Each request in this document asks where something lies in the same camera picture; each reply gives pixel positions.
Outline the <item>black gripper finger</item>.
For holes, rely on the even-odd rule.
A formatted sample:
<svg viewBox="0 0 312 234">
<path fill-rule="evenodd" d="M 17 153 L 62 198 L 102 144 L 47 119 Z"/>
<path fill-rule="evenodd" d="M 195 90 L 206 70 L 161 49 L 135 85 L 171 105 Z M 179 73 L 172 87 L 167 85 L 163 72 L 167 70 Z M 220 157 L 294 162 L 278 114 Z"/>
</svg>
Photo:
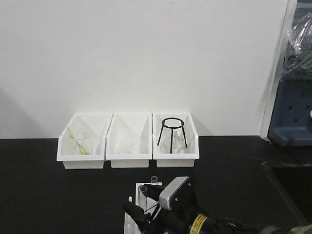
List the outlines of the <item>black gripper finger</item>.
<svg viewBox="0 0 312 234">
<path fill-rule="evenodd" d="M 137 224 L 141 233 L 145 233 L 149 225 L 149 213 L 145 214 L 144 210 L 140 206 L 130 201 L 127 201 L 123 204 L 123 210 Z"/>
<path fill-rule="evenodd" d="M 147 188 L 147 197 L 159 201 L 160 193 L 165 189 L 165 185 L 144 184 Z"/>
</svg>

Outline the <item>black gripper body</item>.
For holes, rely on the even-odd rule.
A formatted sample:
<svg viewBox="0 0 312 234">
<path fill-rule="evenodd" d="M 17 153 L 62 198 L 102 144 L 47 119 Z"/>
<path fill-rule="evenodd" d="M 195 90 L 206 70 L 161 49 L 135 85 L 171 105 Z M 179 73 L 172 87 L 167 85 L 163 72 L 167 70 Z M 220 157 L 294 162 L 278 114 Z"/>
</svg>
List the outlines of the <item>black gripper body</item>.
<svg viewBox="0 0 312 234">
<path fill-rule="evenodd" d="M 193 208 L 182 208 L 178 211 L 162 209 L 156 206 L 152 220 L 144 229 L 144 234 L 189 234 L 197 211 Z"/>
</svg>

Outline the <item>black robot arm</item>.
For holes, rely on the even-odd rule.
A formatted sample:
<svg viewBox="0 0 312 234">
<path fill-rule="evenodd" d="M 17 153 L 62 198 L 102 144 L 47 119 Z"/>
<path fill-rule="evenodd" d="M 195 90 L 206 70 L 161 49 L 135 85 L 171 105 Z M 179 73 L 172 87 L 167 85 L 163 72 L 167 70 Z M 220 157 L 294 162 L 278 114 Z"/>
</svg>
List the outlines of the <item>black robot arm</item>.
<svg viewBox="0 0 312 234">
<path fill-rule="evenodd" d="M 277 226 L 250 226 L 231 218 L 212 219 L 198 206 L 193 183 L 167 186 L 145 184 L 146 196 L 156 201 L 152 213 L 128 201 L 124 212 L 142 234 L 310 234 L 311 225 L 283 230 Z"/>
</svg>

